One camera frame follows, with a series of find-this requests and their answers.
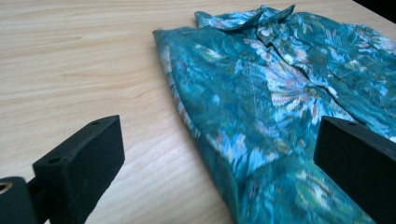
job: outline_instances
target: light wood surface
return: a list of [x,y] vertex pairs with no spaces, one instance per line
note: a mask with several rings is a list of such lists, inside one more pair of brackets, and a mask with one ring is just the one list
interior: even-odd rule
[[87,223],[232,223],[176,111],[152,31],[267,5],[396,25],[349,0],[2,1],[0,177],[32,163],[92,120],[120,115],[126,161]]

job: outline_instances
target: folded shirt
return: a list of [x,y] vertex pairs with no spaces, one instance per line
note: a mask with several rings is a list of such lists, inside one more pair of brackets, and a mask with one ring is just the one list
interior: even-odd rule
[[308,12],[153,32],[180,116],[237,223],[372,223],[314,163],[321,116],[396,141],[396,43]]

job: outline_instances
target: screw hole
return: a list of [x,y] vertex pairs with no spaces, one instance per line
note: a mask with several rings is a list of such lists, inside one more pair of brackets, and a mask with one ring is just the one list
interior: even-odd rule
[[10,188],[12,188],[11,182],[1,182],[0,183],[0,194],[5,193]]
[[59,162],[60,160],[61,160],[61,158],[59,158],[59,157],[52,158],[52,159],[49,160],[49,164],[57,163],[57,162]]

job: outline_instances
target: floral print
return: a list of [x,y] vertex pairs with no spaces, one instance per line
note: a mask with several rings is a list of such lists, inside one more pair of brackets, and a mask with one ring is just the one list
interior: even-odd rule
[[262,6],[154,31],[180,116],[237,223],[372,223],[312,161],[322,116],[396,139],[396,45]]

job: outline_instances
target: wooden table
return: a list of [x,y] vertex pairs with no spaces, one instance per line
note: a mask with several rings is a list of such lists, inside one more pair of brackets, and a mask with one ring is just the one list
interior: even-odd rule
[[126,161],[87,223],[230,223],[179,117],[152,31],[195,26],[267,5],[396,25],[350,0],[2,1],[0,177],[34,177],[32,163],[92,120],[120,115]]

